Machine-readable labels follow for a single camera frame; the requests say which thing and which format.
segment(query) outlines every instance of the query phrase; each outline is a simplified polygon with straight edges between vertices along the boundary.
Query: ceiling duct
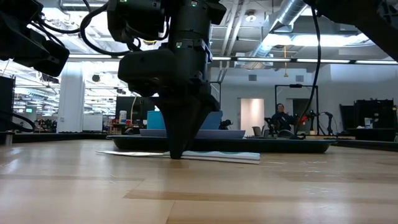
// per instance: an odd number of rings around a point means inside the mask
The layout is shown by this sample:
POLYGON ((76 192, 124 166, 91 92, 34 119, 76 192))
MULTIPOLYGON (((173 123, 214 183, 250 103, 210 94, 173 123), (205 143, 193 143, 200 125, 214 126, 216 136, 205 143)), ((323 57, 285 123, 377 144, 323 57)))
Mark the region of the ceiling duct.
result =
MULTIPOLYGON (((297 18, 303 13, 306 8, 303 0, 284 0, 280 6, 280 10, 268 15, 263 25, 263 41, 253 50, 252 57, 265 57, 274 47, 272 44, 266 42, 266 37, 269 32, 280 29, 285 26, 292 26, 297 18)), ((260 69, 265 68, 261 62, 248 62, 243 68, 246 69, 260 69)))

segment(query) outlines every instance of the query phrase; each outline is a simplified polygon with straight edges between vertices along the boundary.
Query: ceiling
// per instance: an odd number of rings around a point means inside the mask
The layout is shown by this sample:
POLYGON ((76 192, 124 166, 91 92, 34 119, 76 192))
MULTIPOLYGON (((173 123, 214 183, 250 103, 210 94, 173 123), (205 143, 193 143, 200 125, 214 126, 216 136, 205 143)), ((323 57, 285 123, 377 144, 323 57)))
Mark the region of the ceiling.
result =
MULTIPOLYGON (((84 7, 81 5, 83 2, 81 0, 64 0, 62 1, 65 7, 63 11, 60 10, 58 5, 58 1, 52 0, 40 0, 45 6, 43 12, 45 13, 45 18, 47 23, 51 26, 58 27, 60 29, 75 29, 80 24, 81 20, 87 15, 87 12, 84 11, 84 7)), ((100 6, 106 1, 89 1, 92 6, 100 6)), ((398 0, 391 0, 393 4, 397 4, 398 0)), ((234 25, 231 33, 234 32, 235 29, 239 29, 239 32, 236 37, 236 41, 233 41, 230 35, 228 39, 228 46, 233 44, 231 48, 231 55, 236 54, 245 54, 249 55, 259 44, 262 43, 264 38, 263 31, 263 23, 267 16, 277 12, 281 6, 282 0, 253 0, 248 1, 246 6, 246 11, 240 12, 242 8, 243 1, 240 1, 237 13, 232 15, 231 9, 233 8, 234 1, 221 1, 221 3, 226 6, 227 13, 224 17, 223 21, 220 25, 214 25, 211 27, 211 51, 213 55, 220 55, 221 49, 224 42, 224 37, 227 33, 228 22, 231 19, 234 19, 234 25), (252 11, 253 15, 256 17, 255 21, 247 21, 246 13, 247 11, 252 11), (240 13, 245 13, 243 16, 242 23, 240 27, 237 27, 237 20, 239 19, 240 13)), ((315 29, 313 28, 312 18, 309 16, 308 10, 304 11, 302 16, 300 16, 294 24, 294 29, 292 33, 286 34, 276 31, 277 35, 287 35, 290 39, 298 35, 314 35, 315 29)), ((330 21, 323 18, 326 25, 323 27, 327 27, 328 24, 331 24, 330 21)), ((346 32, 345 36, 352 35, 356 36, 360 34, 360 32, 352 27, 342 27, 346 32)), ((97 54, 94 50, 90 49, 82 40, 79 38, 77 34, 73 35, 62 35, 56 32, 50 31, 52 34, 56 35, 70 50, 71 54, 97 54)), ((330 30, 325 30, 330 35, 338 35, 337 33, 329 33, 330 30)), ((111 35, 107 28, 107 19, 106 14, 101 13, 96 16, 90 26, 86 29, 86 33, 89 36, 90 41, 92 41, 98 47, 108 50, 108 51, 124 51, 127 50, 127 47, 122 43, 117 43, 113 41, 111 35)), ((323 47, 322 48, 322 57, 323 58, 348 58, 348 59, 383 59, 386 58, 387 55, 377 46, 375 46, 371 41, 368 40, 360 40, 356 46, 350 47, 323 47)), ((158 42, 155 46, 147 46, 145 44, 142 45, 143 50, 156 49, 160 43, 158 42)), ((314 46, 302 46, 302 45, 276 45, 269 52, 273 55, 273 57, 298 57, 298 58, 316 58, 317 50, 314 46)), ((118 87, 126 91, 125 95, 133 95, 129 93, 127 90, 126 83, 118 80, 117 78, 117 70, 118 63, 117 62, 102 62, 101 59, 91 61, 91 62, 82 62, 82 66, 85 66, 85 78, 86 78, 86 112, 87 113, 114 113, 114 105, 115 105, 115 97, 120 95, 117 93, 118 87), (93 75, 99 75, 100 81, 94 82, 92 81, 93 75)), ((214 62, 211 64, 212 67, 219 68, 220 64, 218 62, 214 62)), ((246 72, 239 68, 233 68, 233 65, 230 70, 236 69, 234 71, 229 72, 230 75, 226 81, 232 83, 239 83, 239 75, 238 73, 241 71, 242 73, 246 72)), ((288 64, 289 68, 302 68, 307 69, 306 72, 310 72, 313 69, 312 64, 307 63, 292 63, 288 64)), ((285 63, 273 63, 266 67, 268 70, 272 69, 273 71, 279 71, 281 69, 284 70, 285 63)), ((18 65, 14 62, 3 62, 0 61, 0 73, 3 75, 8 75, 10 77, 16 77, 16 85, 17 86, 25 86, 25 88, 18 89, 18 93, 16 92, 16 98, 20 98, 21 100, 17 100, 19 102, 27 102, 27 101, 39 101, 45 105, 45 101, 53 104, 49 105, 52 108, 55 108, 58 105, 57 99, 59 98, 59 84, 49 83, 43 81, 40 77, 41 74, 36 72, 35 70, 27 67, 23 67, 22 65, 18 65)), ((42 113, 46 113, 53 110, 45 110, 45 106, 42 107, 42 113)))

